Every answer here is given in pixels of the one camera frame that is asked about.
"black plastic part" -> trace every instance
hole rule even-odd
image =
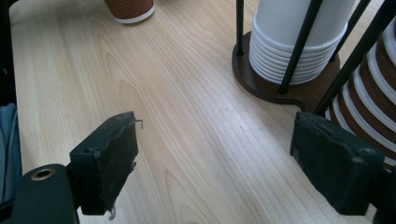
[[[370,184],[368,198],[377,212],[373,223],[396,223],[396,167],[383,172]]]
[[[10,223],[78,223],[64,166],[46,165],[23,176],[17,189]]]
[[[299,112],[290,154],[338,213],[366,213],[369,184],[385,159],[382,151],[323,117]]]
[[[138,153],[134,112],[106,120],[70,152],[69,169],[77,181],[75,195],[85,215],[111,211],[134,169]]]

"bolt hole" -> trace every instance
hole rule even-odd
[[[39,181],[39,180],[45,180],[47,178],[49,178],[50,176],[52,176],[53,174],[55,174],[55,170],[54,169],[43,169],[40,171],[37,171],[34,175],[32,175],[32,179],[34,181]]]

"stack of white cups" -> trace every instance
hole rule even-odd
[[[311,0],[261,0],[253,18],[249,59],[264,79],[282,83]],[[355,0],[324,0],[290,85],[317,77],[347,29]]]

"brown wooden base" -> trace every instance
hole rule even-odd
[[[233,49],[233,73],[236,80],[251,94],[268,102],[281,105],[297,105],[303,111],[313,112],[320,99],[329,89],[340,71],[340,59],[328,63],[323,72],[314,80],[302,85],[289,86],[285,94],[278,92],[279,85],[260,77],[250,66],[248,53],[250,32],[244,35],[244,55],[236,55]]]

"wooden table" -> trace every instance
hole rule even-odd
[[[381,0],[348,40],[342,61]],[[251,29],[258,0],[245,3]],[[134,25],[102,0],[21,0],[10,10],[23,171],[69,163],[105,119],[134,111],[139,155],[113,223],[368,223],[338,215],[289,154],[298,108],[241,88],[234,0],[158,0]],[[107,217],[80,216],[82,223]]]

